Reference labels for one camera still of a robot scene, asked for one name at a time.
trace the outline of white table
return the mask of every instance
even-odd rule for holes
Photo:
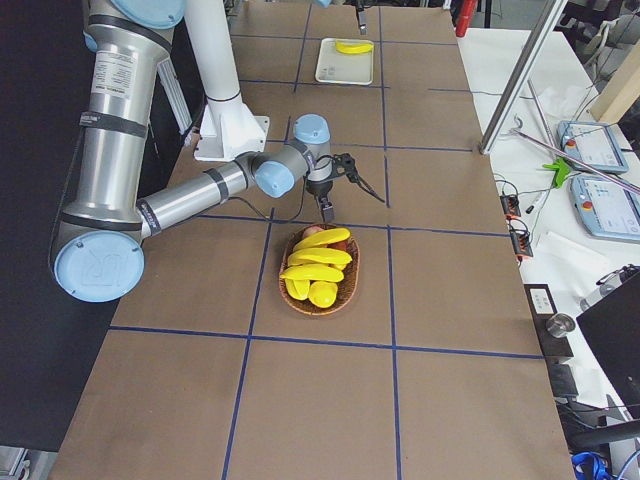
[[[500,99],[529,32],[520,30],[469,29],[459,39],[460,51],[467,72],[474,103],[483,131]],[[597,91],[561,33],[548,38],[531,75],[533,85],[541,97],[546,118],[555,132],[560,120],[569,120],[582,110]],[[531,93],[527,87],[514,105],[512,114],[524,121],[523,132],[547,141]],[[588,106],[580,120],[593,120]],[[515,126],[508,120],[503,132]],[[618,140],[629,148],[619,129]],[[640,183],[640,162],[633,153],[627,155],[627,180]],[[491,165],[496,174],[513,182],[520,192],[548,188],[553,172],[542,168],[552,162],[551,154],[524,139],[508,137],[496,142],[491,152]],[[512,193],[505,186],[505,193]],[[524,283],[546,283],[552,292],[558,311],[574,318],[581,313],[579,300],[595,288],[603,275],[628,263],[640,264],[640,244],[599,240],[589,236],[578,220],[568,191],[568,182],[550,192],[542,209],[530,215],[524,210],[537,193],[521,194],[522,220],[533,231],[534,258],[527,259],[520,268]],[[578,401],[606,407],[606,394],[620,402],[610,382],[600,369],[582,334],[576,330],[568,335],[575,358],[569,362],[580,394]]]

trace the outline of warning label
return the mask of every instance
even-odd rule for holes
[[[104,93],[129,100],[136,72],[136,58],[99,51],[93,71],[91,93]]]

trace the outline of yellow banana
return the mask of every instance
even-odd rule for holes
[[[287,268],[280,278],[285,280],[324,280],[327,282],[341,282],[344,274],[340,270],[320,263],[309,263],[307,265],[296,265]]]
[[[335,248],[302,248],[289,255],[287,265],[304,265],[306,263],[338,263],[346,265],[351,261],[351,255]]]
[[[357,55],[359,53],[369,53],[373,50],[373,43],[345,43],[340,40],[336,40],[336,50],[340,53],[346,53],[347,55]]]
[[[309,286],[311,285],[309,280],[290,280],[285,278],[284,284],[287,287],[287,293],[296,300],[306,300],[309,296]]]
[[[351,232],[346,228],[330,228],[329,230],[323,230],[313,235],[309,235],[307,238],[299,241],[293,247],[293,251],[297,252],[303,248],[320,247],[329,245],[330,243],[341,242],[351,236]]]
[[[329,308],[338,296],[338,285],[330,282],[313,282],[309,288],[309,301],[316,307]]]

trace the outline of brown cardboard surface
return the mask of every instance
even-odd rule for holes
[[[112,324],[246,333],[266,230],[264,222],[202,218],[150,238],[143,278]]]
[[[321,114],[333,153],[389,193],[331,194],[361,248],[355,297],[318,319],[280,298],[285,241],[319,220],[307,196],[281,221],[302,182],[242,194],[275,223],[228,201],[148,239],[54,480],[572,478],[471,94],[438,90],[468,89],[450,14],[368,9],[374,85],[315,84],[319,39],[357,38],[354,16],[248,2],[231,30],[266,149]],[[172,184],[216,165],[192,150]]]
[[[431,89],[469,90],[456,44],[384,43],[384,84],[421,95]]]
[[[240,80],[295,82],[302,40],[235,37],[233,54]]]
[[[380,40],[380,18],[377,8],[365,11],[367,19],[367,34],[360,35],[356,22],[355,8],[342,5],[329,5],[322,8],[318,5],[311,7],[309,17],[308,38],[355,38],[371,41]]]
[[[110,332],[51,480],[220,478],[244,342]]]
[[[308,17],[308,4],[242,2],[229,32],[232,41],[239,35],[302,38]]]
[[[387,162],[392,225],[507,233],[488,157],[392,149]]]
[[[382,40],[456,44],[451,12],[441,8],[380,8]]]
[[[326,317],[305,316],[289,307],[278,291],[278,269],[289,237],[301,225],[274,225],[263,286],[256,311],[257,335],[311,338],[389,345],[389,268],[387,233],[381,229],[351,228],[360,248],[357,290],[340,312]]]
[[[471,93],[429,90],[416,95],[403,87],[385,93],[387,145],[477,149],[480,124]]]
[[[391,357],[256,342],[229,479],[395,478]]]
[[[392,235],[398,344],[540,354],[508,238]]]
[[[402,478],[574,478],[544,361],[399,352],[398,384]]]

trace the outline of blue joint cap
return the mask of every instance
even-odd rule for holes
[[[95,39],[89,35],[87,32],[82,32],[84,35],[84,44],[89,49],[89,51],[96,53],[98,51],[98,43]]]
[[[111,0],[130,20],[147,28],[173,28],[184,17],[185,0]]]
[[[137,285],[144,270],[140,245],[121,232],[94,231],[67,243],[53,266],[69,295],[85,302],[108,302]]]
[[[273,198],[280,198],[293,188],[295,178],[286,166],[267,160],[258,167],[254,175],[260,190]]]
[[[293,136],[308,145],[320,145],[331,139],[327,121],[315,113],[303,115],[296,120]]]

